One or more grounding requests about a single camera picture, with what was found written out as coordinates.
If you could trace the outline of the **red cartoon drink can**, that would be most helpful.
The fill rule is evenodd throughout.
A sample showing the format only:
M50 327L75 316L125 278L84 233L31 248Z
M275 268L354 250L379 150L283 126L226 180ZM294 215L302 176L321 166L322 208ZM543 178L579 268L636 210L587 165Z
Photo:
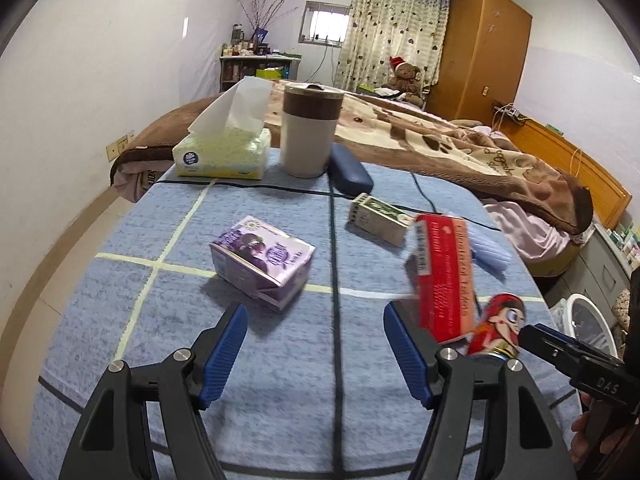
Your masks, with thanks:
M468 345L468 356L518 357L518 335L526 323L526 307L520 297L498 294L489 300Z

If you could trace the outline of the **lavender striped roll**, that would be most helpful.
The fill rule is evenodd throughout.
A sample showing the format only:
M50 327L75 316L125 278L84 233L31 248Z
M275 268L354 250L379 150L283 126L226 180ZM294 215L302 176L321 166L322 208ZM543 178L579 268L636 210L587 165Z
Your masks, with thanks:
M509 252L484 234L475 224L468 223L466 228L473 259L491 273L506 272L511 263Z

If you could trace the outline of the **red medicine box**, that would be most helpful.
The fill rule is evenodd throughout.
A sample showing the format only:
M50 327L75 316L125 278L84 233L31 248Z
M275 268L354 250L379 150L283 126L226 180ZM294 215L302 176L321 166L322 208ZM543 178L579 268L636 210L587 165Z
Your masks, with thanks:
M418 214L416 272L419 326L441 344L474 330L472 257L464 220L441 214Z

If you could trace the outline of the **green white small box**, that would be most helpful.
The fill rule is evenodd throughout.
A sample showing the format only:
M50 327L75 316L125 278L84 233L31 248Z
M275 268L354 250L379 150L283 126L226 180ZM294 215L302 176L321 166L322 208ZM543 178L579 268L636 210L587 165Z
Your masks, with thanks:
M350 203L348 222L388 244L402 247L413 216L384 200L361 193Z

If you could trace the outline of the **purple drink carton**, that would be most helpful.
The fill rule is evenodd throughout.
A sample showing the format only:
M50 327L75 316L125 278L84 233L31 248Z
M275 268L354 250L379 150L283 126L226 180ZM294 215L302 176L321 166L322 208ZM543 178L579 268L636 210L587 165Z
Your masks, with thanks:
M245 295L282 311L299 294L316 248L246 216L209 244L216 273Z

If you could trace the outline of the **floral padded jacket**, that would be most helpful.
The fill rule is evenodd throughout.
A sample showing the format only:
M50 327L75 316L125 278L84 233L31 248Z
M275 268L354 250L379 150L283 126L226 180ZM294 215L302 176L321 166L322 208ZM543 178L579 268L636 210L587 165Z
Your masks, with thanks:
M617 323L620 324L620 327L625 332L628 332L630 326L629 300L630 291L624 288L612 305L612 313L614 314Z

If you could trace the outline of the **pink bed sheet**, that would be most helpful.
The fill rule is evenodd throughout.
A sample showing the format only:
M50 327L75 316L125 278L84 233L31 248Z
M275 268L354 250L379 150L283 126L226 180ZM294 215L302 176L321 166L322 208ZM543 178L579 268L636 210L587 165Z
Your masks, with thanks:
M455 120L459 150L487 166L462 185L483 202L491 218L528 264L572 258L592 225L588 188L568 172L517 148L502 132L475 120Z

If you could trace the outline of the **wooden headboard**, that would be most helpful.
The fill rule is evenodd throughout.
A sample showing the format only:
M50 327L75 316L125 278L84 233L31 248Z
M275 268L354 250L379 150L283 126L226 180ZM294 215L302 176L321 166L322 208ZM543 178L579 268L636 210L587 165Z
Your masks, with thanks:
M631 202L632 195L590 155L552 129L526 119L519 124L506 118L500 131L521 151L561 169L589 188L594 213L602 226L613 229Z

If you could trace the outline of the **blue plaid table cloth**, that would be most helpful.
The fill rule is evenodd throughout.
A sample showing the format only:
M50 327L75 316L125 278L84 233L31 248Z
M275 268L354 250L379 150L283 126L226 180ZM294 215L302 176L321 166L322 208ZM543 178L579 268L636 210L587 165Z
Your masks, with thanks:
M60 473L107 364L165 359L242 304L248 330L224 394L204 413L230 479L403 479L430 415L413 400L383 330L407 299L412 246L347 223L326 178L272 162L258 182L167 176L126 214L88 265L38 377L27 468ZM314 246L308 282L282 311L218 278L210 243L252 216Z

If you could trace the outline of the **teddy bear santa hat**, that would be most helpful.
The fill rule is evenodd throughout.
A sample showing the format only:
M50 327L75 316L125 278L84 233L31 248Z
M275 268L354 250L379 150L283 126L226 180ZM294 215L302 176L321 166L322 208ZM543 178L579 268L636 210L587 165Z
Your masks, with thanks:
M383 87L398 92L401 101L422 107L423 92L420 68L406 62L400 56L390 57L390 68L392 76L386 80Z

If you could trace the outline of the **wooden wardrobe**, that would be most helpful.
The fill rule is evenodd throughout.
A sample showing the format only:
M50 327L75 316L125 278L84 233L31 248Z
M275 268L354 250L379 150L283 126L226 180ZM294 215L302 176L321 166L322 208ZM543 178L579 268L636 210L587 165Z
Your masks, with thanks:
M426 109L489 125L518 92L533 17L512 0L450 0L438 83Z

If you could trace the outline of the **heart pattern curtain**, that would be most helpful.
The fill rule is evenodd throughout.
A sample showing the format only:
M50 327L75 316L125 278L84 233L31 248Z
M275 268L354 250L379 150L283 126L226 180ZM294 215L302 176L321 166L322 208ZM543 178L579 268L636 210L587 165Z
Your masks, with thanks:
M352 0L335 69L337 88L382 86L402 58L420 70L421 84L439 78L451 0Z

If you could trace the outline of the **small shelf desk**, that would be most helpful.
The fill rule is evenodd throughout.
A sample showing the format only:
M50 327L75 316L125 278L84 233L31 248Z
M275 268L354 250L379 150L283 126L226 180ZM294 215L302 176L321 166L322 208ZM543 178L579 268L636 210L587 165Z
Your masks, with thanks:
M296 56L270 55L223 55L219 58L219 91L224 92L244 77L269 80L296 80L299 63Z

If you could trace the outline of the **window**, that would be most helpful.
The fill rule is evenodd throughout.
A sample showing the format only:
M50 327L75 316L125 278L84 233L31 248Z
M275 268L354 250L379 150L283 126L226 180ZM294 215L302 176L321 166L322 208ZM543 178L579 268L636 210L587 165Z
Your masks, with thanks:
M345 40L348 23L348 6L307 1L300 23L298 42L339 48Z

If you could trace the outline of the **purple branch vase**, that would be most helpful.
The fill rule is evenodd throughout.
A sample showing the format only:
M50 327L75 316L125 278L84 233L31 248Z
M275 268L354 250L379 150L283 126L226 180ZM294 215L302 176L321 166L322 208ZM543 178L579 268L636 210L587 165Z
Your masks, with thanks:
M288 0L239 0L240 8L250 24L250 41L264 44L269 27L279 18L296 10L288 8Z

